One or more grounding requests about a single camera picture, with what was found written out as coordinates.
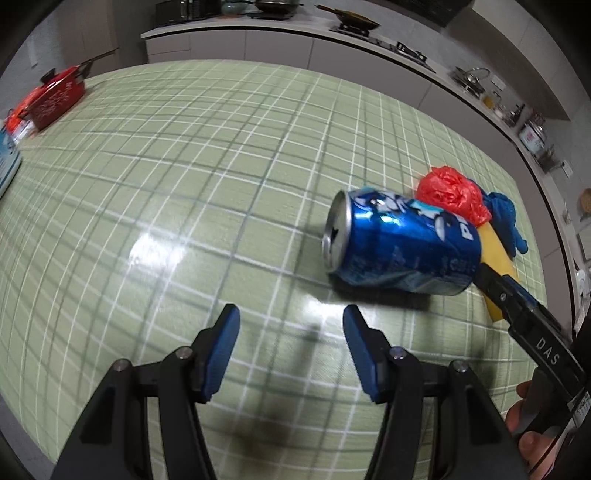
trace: blue cloth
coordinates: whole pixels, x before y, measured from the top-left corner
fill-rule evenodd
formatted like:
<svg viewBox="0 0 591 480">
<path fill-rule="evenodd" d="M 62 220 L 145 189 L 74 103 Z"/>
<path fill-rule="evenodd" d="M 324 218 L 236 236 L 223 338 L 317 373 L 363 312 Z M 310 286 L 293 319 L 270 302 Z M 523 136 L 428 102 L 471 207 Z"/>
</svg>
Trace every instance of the blue cloth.
<svg viewBox="0 0 591 480">
<path fill-rule="evenodd" d="M 515 205 L 511 199 L 499 192 L 486 194 L 482 188 L 480 188 L 480 191 L 482 192 L 483 203 L 492 215 L 491 226 L 494 228 L 499 240 L 501 240 L 507 255 L 515 258 L 516 249 L 521 254 L 527 253 L 529 250 L 527 242 L 515 226 Z"/>
</svg>

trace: white countertop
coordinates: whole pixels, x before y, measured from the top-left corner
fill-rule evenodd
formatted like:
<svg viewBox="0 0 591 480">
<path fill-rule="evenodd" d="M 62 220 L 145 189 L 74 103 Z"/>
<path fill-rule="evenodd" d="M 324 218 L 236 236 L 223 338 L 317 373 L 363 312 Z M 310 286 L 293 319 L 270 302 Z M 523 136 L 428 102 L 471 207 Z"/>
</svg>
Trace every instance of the white countertop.
<svg viewBox="0 0 591 480">
<path fill-rule="evenodd" d="M 435 73 L 430 70 L 414 63 L 411 60 L 390 52 L 382 47 L 378 47 L 369 42 L 360 40 L 355 37 L 350 37 L 330 30 L 331 27 L 338 25 L 338 21 L 329 20 L 320 17 L 312 17 L 306 14 L 295 14 L 290 20 L 285 21 L 274 21 L 274 20 L 258 20 L 247 16 L 241 17 L 216 17 L 207 20 L 200 20 L 196 22 L 187 22 L 178 25 L 169 25 L 166 27 L 159 27 L 153 30 L 147 31 L 141 35 L 143 39 L 149 39 L 153 37 L 159 37 L 161 35 L 169 35 L 174 33 L 184 33 L 202 29 L 212 28 L 264 28 L 269 30 L 293 30 L 298 33 L 309 33 L 313 35 L 321 35 L 326 38 L 334 38 L 344 43 L 356 45 L 366 50 L 374 51 L 382 56 L 390 57 L 396 62 L 405 65 L 411 70 L 415 70 L 422 76 L 429 78 L 433 83 L 439 84 L 445 87 L 447 90 L 451 90 L 457 96 L 461 97 L 467 104 L 469 104 L 474 110 L 481 113 L 483 116 L 488 118 L 493 125 L 495 125 L 501 132 L 508 136 L 517 149 L 521 152 L 526 162 L 530 165 L 531 170 L 534 172 L 536 179 L 538 180 L 542 194 L 549 200 L 551 214 L 556 219 L 559 226 L 559 233 L 561 236 L 562 243 L 565 247 L 566 254 L 569 259 L 574 259 L 579 265 L 584 264 L 583 256 L 580 251 L 578 241 L 576 239 L 576 233 L 572 225 L 567 225 L 563 219 L 563 212 L 565 210 L 564 200 L 560 196 L 556 184 L 552 176 L 545 174 L 540 166 L 535 162 L 529 151 L 523 146 L 517 133 L 514 129 L 508 127 L 502 122 L 489 108 L 487 108 L 480 100 L 476 99 L 473 95 L 465 91 L 457 83 L 455 83 L 450 77 L 450 68 L 438 64 L 430 59 L 427 59 L 427 64 L 435 70 Z M 396 43 L 391 38 L 385 38 L 378 34 L 373 34 L 374 37 L 387 42 Z M 573 287 L 576 290 L 576 268 L 574 262 L 569 262 L 569 270 Z M 575 301 L 575 305 L 578 308 L 578 301 Z"/>
</svg>

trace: cable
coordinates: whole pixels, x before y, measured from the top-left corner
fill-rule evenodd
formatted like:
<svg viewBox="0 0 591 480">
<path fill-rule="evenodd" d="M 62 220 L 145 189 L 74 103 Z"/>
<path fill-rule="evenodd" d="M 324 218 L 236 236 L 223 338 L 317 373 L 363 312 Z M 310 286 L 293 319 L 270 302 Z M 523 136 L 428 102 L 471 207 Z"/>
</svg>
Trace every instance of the cable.
<svg viewBox="0 0 591 480">
<path fill-rule="evenodd" d="M 577 399 L 572 410 L 570 411 L 570 417 L 568 417 L 566 422 L 562 425 L 562 427 L 560 428 L 560 433 L 558 435 L 556 435 L 556 437 L 554 437 L 554 439 L 552 440 L 552 442 L 550 443 L 550 445 L 548 446 L 548 448 L 546 449 L 544 454 L 540 457 L 540 460 L 538 460 L 536 462 L 536 464 L 530 469 L 530 471 L 528 473 L 529 475 L 534 473 L 540 467 L 542 462 L 544 460 L 546 460 L 546 457 L 550 454 L 550 452 L 552 451 L 552 449 L 556 445 L 556 442 L 558 442 L 559 438 L 562 437 L 562 434 L 564 433 L 564 430 L 566 429 L 566 427 L 569 425 L 570 420 L 573 419 L 573 421 L 574 421 L 574 413 L 579 408 L 579 405 L 580 405 L 581 401 L 583 400 L 583 397 L 585 396 L 585 392 L 586 392 L 586 389 L 583 389 L 583 391 L 579 394 L 579 398 Z"/>
</svg>

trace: can lid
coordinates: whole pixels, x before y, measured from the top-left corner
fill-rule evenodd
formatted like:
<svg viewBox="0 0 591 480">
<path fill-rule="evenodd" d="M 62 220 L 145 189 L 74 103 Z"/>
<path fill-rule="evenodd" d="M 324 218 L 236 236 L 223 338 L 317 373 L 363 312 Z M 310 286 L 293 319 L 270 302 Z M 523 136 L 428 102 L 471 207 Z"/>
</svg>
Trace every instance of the can lid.
<svg viewBox="0 0 591 480">
<path fill-rule="evenodd" d="M 322 256 L 329 273 L 340 267 L 345 257 L 351 232 L 351 199 L 341 190 L 330 205 L 329 215 L 322 236 Z"/>
</svg>

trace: green checkered tablecloth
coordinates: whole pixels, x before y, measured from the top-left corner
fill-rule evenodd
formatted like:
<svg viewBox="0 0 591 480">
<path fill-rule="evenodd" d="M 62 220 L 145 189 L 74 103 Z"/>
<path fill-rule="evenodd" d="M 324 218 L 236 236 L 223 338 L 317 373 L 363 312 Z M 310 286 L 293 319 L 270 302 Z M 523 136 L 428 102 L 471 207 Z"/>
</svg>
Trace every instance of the green checkered tablecloth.
<svg viewBox="0 0 591 480">
<path fill-rule="evenodd" d="M 21 144 L 0 202 L 0 391 L 56 460 L 111 363 L 157 361 L 226 302 L 241 332 L 220 392 L 199 406 L 220 479 L 363 477 L 383 408 L 370 403 L 341 328 L 368 323 L 421 359 L 470 361 L 501 411 L 533 364 L 491 324 L 473 287 L 433 296 L 344 295 L 323 270 L 331 199 L 363 185 L 410 194 L 431 166 L 513 199 L 542 302 L 540 257 L 513 179 L 442 124 L 353 83 L 238 61 L 143 65 L 89 93 Z M 426 475 L 432 410 L 416 477 Z M 151 411 L 155 478 L 165 477 Z"/>
</svg>

